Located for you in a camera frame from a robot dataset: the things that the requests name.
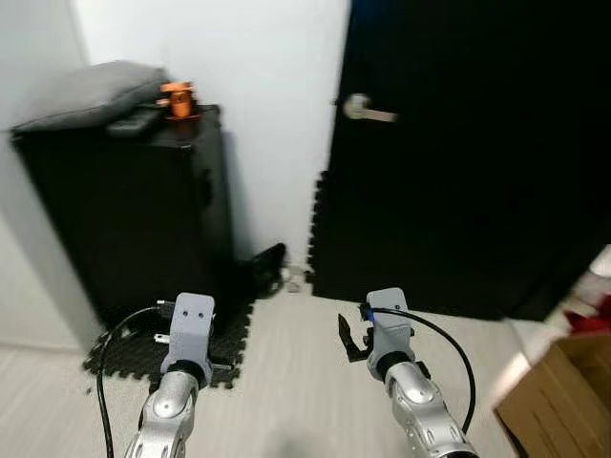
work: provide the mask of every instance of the black cable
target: black cable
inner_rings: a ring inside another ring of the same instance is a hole
[[[106,340],[104,341],[104,344],[102,345],[102,350],[99,356],[99,370],[97,371],[96,384],[97,384],[97,401],[99,402],[99,411],[102,414],[102,425],[104,427],[104,438],[106,439],[106,457],[107,458],[114,458],[115,452],[113,450],[113,434],[111,433],[111,424],[110,424],[110,421],[108,420],[108,410],[106,409],[106,398],[104,398],[103,378],[104,378],[104,363],[106,361],[106,350],[108,348],[108,344],[111,342],[115,334],[118,333],[118,331],[120,331],[121,328],[125,324],[127,324],[129,321],[131,321],[132,319],[134,319],[137,316],[143,315],[144,313],[147,313],[147,312],[153,312],[153,311],[159,311],[159,306],[157,305],[154,307],[146,307],[141,310],[138,310],[137,312],[134,312],[129,317],[125,318],[117,326],[115,326],[113,330],[110,331],[106,335]]]
[[[467,410],[467,416],[465,417],[465,423],[463,423],[462,425],[462,431],[465,434],[467,434],[467,430],[469,429],[469,425],[471,424],[471,420],[473,419],[474,412],[475,412],[475,376],[474,376],[474,370],[471,368],[471,363],[469,362],[469,358],[467,357],[467,354],[462,349],[460,344],[450,334],[448,334],[446,331],[444,331],[442,328],[440,328],[436,324],[433,324],[430,321],[425,320],[424,318],[419,317],[417,315],[413,315],[412,313],[403,312],[401,310],[392,310],[391,308],[372,308],[371,312],[386,313],[388,315],[396,315],[398,317],[405,317],[405,318],[414,320],[415,322],[422,323],[425,326],[432,329],[433,331],[445,337],[448,340],[448,342],[450,342],[450,344],[453,345],[456,351],[458,351],[458,354],[460,355],[460,358],[462,359],[462,362],[465,364],[465,368],[467,369],[467,376],[469,377],[469,409]]]

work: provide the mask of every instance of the door handle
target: door handle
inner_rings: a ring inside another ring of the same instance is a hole
[[[371,119],[374,121],[394,122],[397,113],[380,112],[367,108],[370,100],[365,94],[351,94],[344,102],[344,115],[350,119]]]

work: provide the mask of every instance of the beige carpet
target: beige carpet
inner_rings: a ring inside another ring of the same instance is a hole
[[[337,336],[337,313],[360,341],[364,323],[349,302],[281,292],[255,305],[242,376],[233,390],[205,389],[187,458],[410,457],[383,385],[365,363],[348,364]],[[465,348],[477,381],[469,437],[481,457],[514,453],[491,407],[523,370],[520,344],[507,323],[425,315]],[[416,325],[412,345],[439,384],[459,424],[468,403],[458,355]],[[81,355],[0,347],[0,456],[104,457],[94,378]],[[147,384],[106,379],[106,396],[122,457],[137,430]]]

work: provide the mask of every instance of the remote control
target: remote control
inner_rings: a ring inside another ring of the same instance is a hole
[[[160,108],[140,107],[127,117],[111,122],[106,126],[106,133],[116,138],[132,138],[143,135],[163,116]]]

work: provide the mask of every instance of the orange figurine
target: orange figurine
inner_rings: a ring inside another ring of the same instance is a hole
[[[192,119],[200,115],[195,113],[197,108],[197,99],[193,92],[195,88],[191,83],[167,83],[161,85],[161,91],[169,94],[168,98],[162,98],[157,101],[157,104],[162,107],[170,106],[172,116],[167,116],[167,119],[175,121],[182,119]]]

